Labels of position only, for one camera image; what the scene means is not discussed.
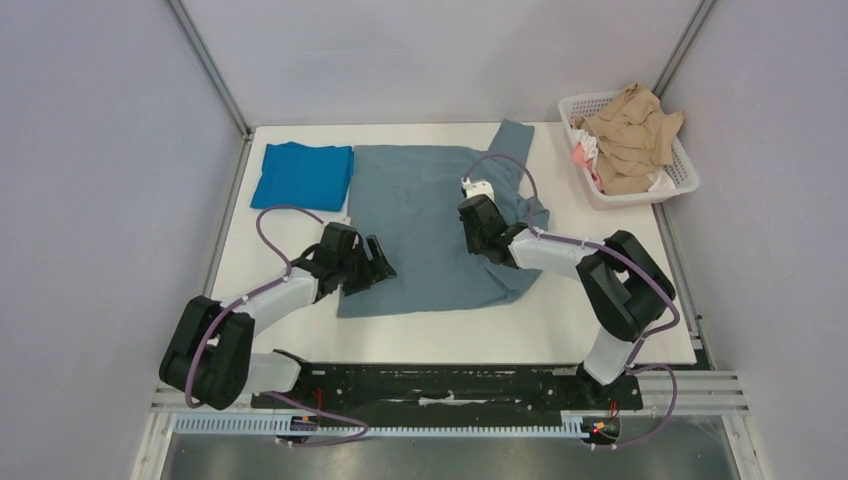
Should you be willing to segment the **grey-blue t-shirt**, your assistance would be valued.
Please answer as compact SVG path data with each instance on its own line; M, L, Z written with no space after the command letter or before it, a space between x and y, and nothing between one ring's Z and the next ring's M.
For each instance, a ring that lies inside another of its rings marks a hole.
M539 279L538 270L495 265L468 252L458 207L461 178L489 182L508 223L533 216L545 229L550 212L523 197L535 129L501 122L485 151L463 146L358 145L348 215L359 232L377 237L393 279L339 301L340 318L469 310L509 304Z

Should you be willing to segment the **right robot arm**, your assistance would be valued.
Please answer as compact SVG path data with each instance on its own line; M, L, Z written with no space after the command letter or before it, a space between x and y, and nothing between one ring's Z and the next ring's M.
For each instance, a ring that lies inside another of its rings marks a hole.
M618 393L617 380L632 365L648 327L674 310L676 292L656 261L630 232L602 242L578 240L509 225L493 200L476 195L458 207L467 249L517 270L539 270L578 281L600 329L578 367L580 400L602 408Z

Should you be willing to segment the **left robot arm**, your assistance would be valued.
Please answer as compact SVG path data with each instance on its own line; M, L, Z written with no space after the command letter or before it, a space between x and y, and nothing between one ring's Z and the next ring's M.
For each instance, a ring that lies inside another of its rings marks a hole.
M376 236L330 222L277 277L230 300L196 296L184 307L159 366L159 379L190 408L224 410L243 394L273 392L290 408L307 405L312 379L287 353L260 354L255 337L284 317L341 292L357 294L395 278Z

